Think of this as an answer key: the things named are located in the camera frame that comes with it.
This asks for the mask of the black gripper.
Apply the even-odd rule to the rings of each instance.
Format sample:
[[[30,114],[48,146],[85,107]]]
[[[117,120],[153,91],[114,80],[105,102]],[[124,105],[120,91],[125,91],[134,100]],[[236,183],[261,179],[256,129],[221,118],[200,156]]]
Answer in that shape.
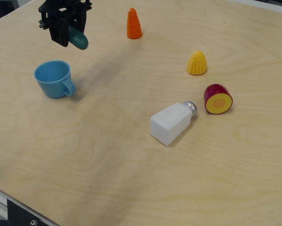
[[[68,46],[68,25],[84,33],[86,12],[92,9],[89,0],[46,0],[38,9],[39,27],[49,28],[51,39],[63,47]]]

